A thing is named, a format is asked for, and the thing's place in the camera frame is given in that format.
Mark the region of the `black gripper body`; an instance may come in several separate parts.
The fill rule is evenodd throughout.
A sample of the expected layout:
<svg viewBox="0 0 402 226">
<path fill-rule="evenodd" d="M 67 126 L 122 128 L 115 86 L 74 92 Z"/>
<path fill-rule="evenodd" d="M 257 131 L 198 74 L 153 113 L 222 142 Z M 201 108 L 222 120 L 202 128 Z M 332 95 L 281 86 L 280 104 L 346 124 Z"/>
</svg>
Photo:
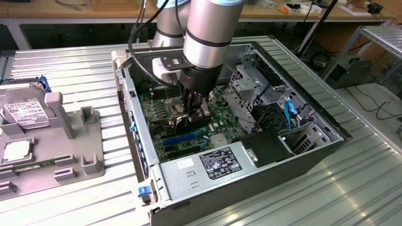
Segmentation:
<svg viewBox="0 0 402 226">
<path fill-rule="evenodd" d="M 223 65 L 214 68 L 191 67 L 185 68 L 181 73 L 181 92 L 182 96 L 195 93 L 207 97 L 213 91 L 222 72 Z"/>
</svg>

